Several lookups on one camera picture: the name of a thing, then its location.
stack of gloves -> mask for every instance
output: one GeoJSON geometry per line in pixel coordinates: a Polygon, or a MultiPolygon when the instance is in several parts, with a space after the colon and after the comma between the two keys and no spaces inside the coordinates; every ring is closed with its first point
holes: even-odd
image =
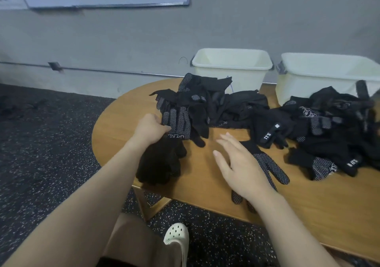
{"type": "MultiPolygon", "coordinates": [[[[268,149],[275,144],[283,149],[288,147],[287,138],[298,145],[290,148],[287,162],[306,168],[311,180],[322,180],[337,170],[355,176],[358,167],[364,165],[380,170],[379,122],[375,121],[374,102],[365,81],[356,83],[358,97],[327,87],[310,98],[291,97],[274,109],[269,109],[266,96],[257,90],[225,94],[231,82],[232,78],[188,73],[178,92],[166,89],[150,94],[156,95],[162,124],[172,129],[145,152],[142,160],[146,163],[140,162],[138,170],[140,181],[165,183],[171,176],[179,176],[178,158],[186,155],[182,140],[190,139],[204,147],[201,137],[208,138],[209,127],[249,129],[250,140],[241,143],[257,159],[275,190],[269,172],[282,184],[290,180],[258,146],[268,149]],[[157,158],[162,167],[159,172],[152,172],[157,169],[157,158]]],[[[231,198],[236,204],[243,201],[234,192],[231,198]]]]}

bin handle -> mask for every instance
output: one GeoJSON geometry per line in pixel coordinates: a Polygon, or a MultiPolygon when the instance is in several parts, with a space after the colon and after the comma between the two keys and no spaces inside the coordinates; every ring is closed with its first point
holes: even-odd
{"type": "Polygon", "coordinates": [[[278,63],[277,65],[276,65],[276,70],[277,70],[277,72],[278,72],[278,74],[280,74],[280,75],[283,75],[283,74],[286,74],[288,71],[286,70],[286,67],[285,67],[285,65],[284,65],[284,62],[281,60],[281,62],[280,63],[278,63]]]}
{"type": "Polygon", "coordinates": [[[274,63],[273,63],[273,59],[270,58],[270,60],[272,61],[272,68],[269,69],[269,71],[273,71],[274,70],[274,63]]]}
{"type": "Polygon", "coordinates": [[[193,65],[193,59],[194,59],[194,57],[195,57],[195,54],[193,55],[193,58],[191,58],[191,60],[190,60],[190,67],[194,67],[194,65],[193,65]]]}

wooden table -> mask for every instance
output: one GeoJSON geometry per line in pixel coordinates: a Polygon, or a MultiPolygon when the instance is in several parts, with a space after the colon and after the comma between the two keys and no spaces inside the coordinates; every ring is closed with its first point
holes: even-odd
{"type": "MultiPolygon", "coordinates": [[[[177,91],[181,78],[146,84],[131,90],[112,102],[99,116],[93,133],[93,152],[103,166],[132,136],[139,119],[145,113],[155,113],[155,96],[160,89],[177,91]]],[[[274,85],[263,85],[260,92],[268,97],[271,107],[278,107],[274,85]]],[[[221,151],[215,142],[226,129],[211,128],[204,148],[184,141],[187,156],[181,159],[182,175],[164,186],[149,186],[135,179],[133,186],[146,218],[153,216],[170,199],[176,199],[242,221],[262,224],[259,216],[248,212],[246,204],[231,201],[231,188],[218,169],[212,150],[221,151]],[[158,193],[164,198],[147,211],[140,188],[158,193]]],[[[228,130],[238,140],[248,140],[247,130],[228,130]]],[[[290,178],[282,185],[273,178],[278,191],[286,198],[310,232],[325,246],[380,262],[380,172],[361,168],[358,176],[336,173],[325,180],[313,182],[294,165],[284,163],[288,149],[274,145],[265,152],[290,178]]]]}

person's left arm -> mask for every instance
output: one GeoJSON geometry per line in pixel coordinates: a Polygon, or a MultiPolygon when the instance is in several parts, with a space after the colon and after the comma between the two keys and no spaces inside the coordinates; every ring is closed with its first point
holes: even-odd
{"type": "Polygon", "coordinates": [[[3,266],[95,266],[141,155],[169,130],[157,116],[145,115],[124,147],[43,220],[3,266]]]}

storage bin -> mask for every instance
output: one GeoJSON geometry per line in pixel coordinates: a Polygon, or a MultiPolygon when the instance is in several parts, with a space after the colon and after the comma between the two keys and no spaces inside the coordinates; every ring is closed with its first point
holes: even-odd
{"type": "Polygon", "coordinates": [[[226,93],[260,89],[265,74],[273,68],[268,53],[254,49],[204,48],[198,50],[192,64],[199,76],[232,77],[226,93]]]}
{"type": "Polygon", "coordinates": [[[276,66],[276,94],[282,106],[291,96],[310,97],[324,87],[357,96],[355,82],[366,80],[372,96],[380,88],[380,65],[362,56],[283,53],[276,66]]]}

